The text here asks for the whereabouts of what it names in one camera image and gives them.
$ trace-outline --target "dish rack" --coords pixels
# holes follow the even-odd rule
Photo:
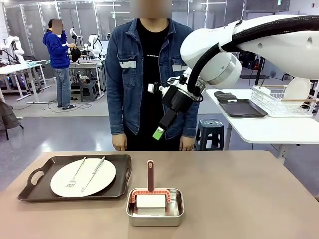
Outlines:
[[[251,101],[270,117],[312,117],[319,100],[285,100],[287,86],[254,86]]]

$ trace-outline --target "jacket collar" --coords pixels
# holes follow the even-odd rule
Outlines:
[[[168,30],[167,35],[169,36],[170,34],[176,33],[176,30],[175,30],[173,20],[172,19],[168,19],[168,20],[169,20],[169,30]],[[126,32],[126,34],[131,35],[135,39],[139,39],[139,34],[138,34],[138,30],[137,30],[137,23],[138,23],[138,19],[135,18],[132,21],[132,24],[131,24],[129,31]]]

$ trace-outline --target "white plate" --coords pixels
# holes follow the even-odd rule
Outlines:
[[[294,78],[286,88],[285,100],[306,100],[311,88],[309,79]],[[299,108],[304,102],[289,102],[287,106],[290,108]]]
[[[116,175],[115,166],[107,160],[103,161],[90,184],[84,192],[81,192],[82,187],[85,187],[90,181],[92,172],[100,161],[101,158],[87,158],[76,175],[76,184],[72,188],[66,188],[65,186],[73,179],[83,160],[65,165],[52,177],[50,183],[52,191],[61,197],[85,197],[100,192],[113,181]]]

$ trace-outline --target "small black tray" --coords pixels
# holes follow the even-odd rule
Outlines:
[[[225,112],[233,118],[262,118],[268,113],[248,99],[237,101],[221,101],[220,105]]]
[[[109,186],[102,191],[86,196],[76,198],[66,198],[56,195],[52,192],[50,182],[53,175],[65,165],[87,157],[102,158],[112,162],[116,168],[116,176]],[[42,175],[36,185],[31,183],[33,176],[42,171]],[[18,195],[18,199],[26,202],[62,202],[62,201],[84,201],[84,200],[109,200],[118,199],[127,192],[127,182],[132,171],[131,157],[129,155],[76,155],[76,156],[56,156],[50,158],[41,168],[34,170],[27,180],[27,185]]]

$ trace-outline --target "stainless steel box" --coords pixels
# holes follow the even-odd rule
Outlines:
[[[129,216],[130,224],[134,227],[178,227],[185,212],[183,195],[176,188],[167,188],[170,191],[171,202],[166,203],[165,216],[138,215],[136,203],[130,203],[130,197],[134,190],[147,188],[135,188],[128,196],[126,213]]]

